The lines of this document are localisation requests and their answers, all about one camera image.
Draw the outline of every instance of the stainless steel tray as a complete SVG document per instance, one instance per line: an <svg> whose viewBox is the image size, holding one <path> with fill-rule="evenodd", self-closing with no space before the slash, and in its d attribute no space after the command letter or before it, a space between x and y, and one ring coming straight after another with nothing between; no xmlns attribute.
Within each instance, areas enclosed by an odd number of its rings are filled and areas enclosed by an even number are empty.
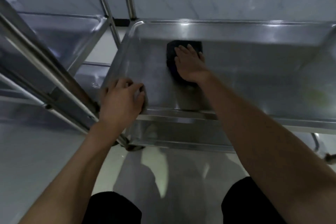
<svg viewBox="0 0 336 224"><path fill-rule="evenodd" d="M198 88L180 86L166 67L166 44L199 40L207 66L238 94L292 131L335 133L334 23L139 20L130 26L104 81L143 82L139 120L216 120Z"/></svg>
<svg viewBox="0 0 336 224"><path fill-rule="evenodd" d="M102 16L19 15L72 75L109 26ZM3 35L0 37L0 65L15 71L43 92L51 93L55 88Z"/></svg>

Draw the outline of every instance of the left hand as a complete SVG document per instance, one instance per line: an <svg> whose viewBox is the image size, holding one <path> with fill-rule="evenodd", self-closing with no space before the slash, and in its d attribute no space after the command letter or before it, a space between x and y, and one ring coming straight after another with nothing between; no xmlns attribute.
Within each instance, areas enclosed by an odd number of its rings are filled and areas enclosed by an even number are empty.
<svg viewBox="0 0 336 224"><path fill-rule="evenodd" d="M103 89L99 122L96 126L99 130L107 132L111 143L116 141L141 112L145 93L140 92L135 100L134 94L142 86L142 83L133 83L129 78L121 78Z"/></svg>

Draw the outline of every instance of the metal shelving rack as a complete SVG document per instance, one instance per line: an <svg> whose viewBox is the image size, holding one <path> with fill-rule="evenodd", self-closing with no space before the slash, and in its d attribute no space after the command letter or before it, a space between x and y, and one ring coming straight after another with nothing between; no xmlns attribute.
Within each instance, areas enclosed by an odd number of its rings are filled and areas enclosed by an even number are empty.
<svg viewBox="0 0 336 224"><path fill-rule="evenodd" d="M120 47L120 38L115 27L112 13L106 0L99 0L104 11L104 16L110 27L117 48ZM133 0L126 0L130 20L136 19ZM52 52L36 37L27 23L17 14L17 12L5 0L0 0L0 29L5 34L6 39L18 49L40 72L42 72L57 88L82 109L93 121L99 120L99 107L82 87L76 82L73 76L61 63L53 56ZM90 39L90 46L84 48L82 52L92 49L100 37L105 32L106 27L101 27L100 32ZM66 110L60 110L55 106L55 100L36 90L33 85L12 71L0 69L0 78L12 88L20 91L24 96L33 100L38 105L44 107L49 112L60 117L77 130L87 133L89 128L73 118ZM129 147L128 140L120 136L118 142Z"/></svg>

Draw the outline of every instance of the tiled floor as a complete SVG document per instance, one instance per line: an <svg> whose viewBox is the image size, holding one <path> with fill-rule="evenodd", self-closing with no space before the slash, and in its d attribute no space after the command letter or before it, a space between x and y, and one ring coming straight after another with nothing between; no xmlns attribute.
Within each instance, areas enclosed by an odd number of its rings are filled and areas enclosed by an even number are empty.
<svg viewBox="0 0 336 224"><path fill-rule="evenodd" d="M125 34L123 28L120 37ZM116 47L109 31L87 61L111 63ZM310 148L310 134L297 133ZM336 136L320 136L321 153L336 153ZM247 176L232 153L146 147L127 152L111 148L93 194L115 191L142 211L142 223L222 223L221 202L229 188Z"/></svg>

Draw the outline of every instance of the black baseboard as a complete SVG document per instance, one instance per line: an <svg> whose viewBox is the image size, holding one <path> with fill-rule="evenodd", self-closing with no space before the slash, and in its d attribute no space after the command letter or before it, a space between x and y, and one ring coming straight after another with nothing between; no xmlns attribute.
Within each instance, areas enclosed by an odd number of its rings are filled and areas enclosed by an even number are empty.
<svg viewBox="0 0 336 224"><path fill-rule="evenodd" d="M131 22L130 19L113 19L116 27L128 27Z"/></svg>

